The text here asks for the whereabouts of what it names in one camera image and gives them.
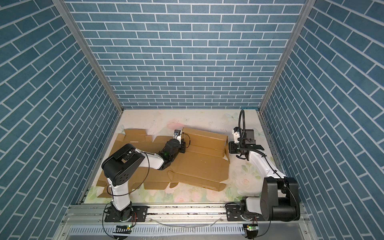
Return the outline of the brown cardboard box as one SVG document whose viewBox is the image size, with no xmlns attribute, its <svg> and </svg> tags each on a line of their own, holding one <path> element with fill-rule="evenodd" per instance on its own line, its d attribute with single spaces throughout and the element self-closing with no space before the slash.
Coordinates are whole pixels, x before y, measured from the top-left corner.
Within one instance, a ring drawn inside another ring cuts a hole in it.
<svg viewBox="0 0 384 240">
<path fill-rule="evenodd" d="M 179 183 L 220 192 L 227 186 L 230 161 L 226 135 L 183 128 L 188 148 L 168 168 L 170 187 Z"/>
</svg>

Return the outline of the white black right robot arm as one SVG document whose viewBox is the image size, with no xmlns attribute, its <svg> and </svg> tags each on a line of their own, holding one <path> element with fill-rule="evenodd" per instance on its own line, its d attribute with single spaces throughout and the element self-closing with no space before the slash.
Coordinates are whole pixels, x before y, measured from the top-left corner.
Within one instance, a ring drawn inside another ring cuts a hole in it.
<svg viewBox="0 0 384 240">
<path fill-rule="evenodd" d="M 248 161 L 263 178 L 260 197 L 245 197 L 240 201 L 241 214 L 246 218 L 263 217 L 266 221 L 290 222 L 300 219 L 299 185 L 268 160 L 265 149 L 256 144 L 253 130 L 232 130 L 229 153 Z"/>
</svg>

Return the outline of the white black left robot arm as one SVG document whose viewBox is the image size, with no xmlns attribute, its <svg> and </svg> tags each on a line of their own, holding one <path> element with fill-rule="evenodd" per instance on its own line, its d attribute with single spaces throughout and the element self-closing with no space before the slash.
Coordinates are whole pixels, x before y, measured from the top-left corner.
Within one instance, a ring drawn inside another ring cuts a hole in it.
<svg viewBox="0 0 384 240">
<path fill-rule="evenodd" d="M 180 138 L 166 142 L 164 148 L 156 154 L 147 153 L 126 144 L 102 163 L 102 169 L 109 183 L 109 194 L 113 197 L 112 206 L 108 208 L 120 222 L 132 220 L 134 212 L 129 190 L 129 179 L 138 168 L 164 170 L 169 167 L 179 153 L 186 152 L 186 143 Z"/>
</svg>

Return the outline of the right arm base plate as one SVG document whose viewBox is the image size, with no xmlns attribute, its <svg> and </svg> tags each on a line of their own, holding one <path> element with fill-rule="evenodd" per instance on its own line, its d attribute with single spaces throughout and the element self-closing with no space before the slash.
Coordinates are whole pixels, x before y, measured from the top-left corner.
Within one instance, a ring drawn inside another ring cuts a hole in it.
<svg viewBox="0 0 384 240">
<path fill-rule="evenodd" d="M 239 222 L 239 221 L 265 221 L 263 216 L 258 213 L 249 212 L 246 207 L 241 207 L 236 203 L 227 203 L 225 204 L 227 221 L 229 222 Z"/>
</svg>

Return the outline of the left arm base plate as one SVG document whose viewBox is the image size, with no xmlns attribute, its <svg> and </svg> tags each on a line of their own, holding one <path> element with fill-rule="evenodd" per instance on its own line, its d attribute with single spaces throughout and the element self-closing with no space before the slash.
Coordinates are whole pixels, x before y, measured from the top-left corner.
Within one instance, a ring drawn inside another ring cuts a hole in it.
<svg viewBox="0 0 384 240">
<path fill-rule="evenodd" d="M 147 217 L 147 206 L 127 206 L 125 209 L 118 211 L 115 206 L 111 205 L 104 211 L 104 221 L 107 223 L 137 223 L 144 222 Z"/>
</svg>

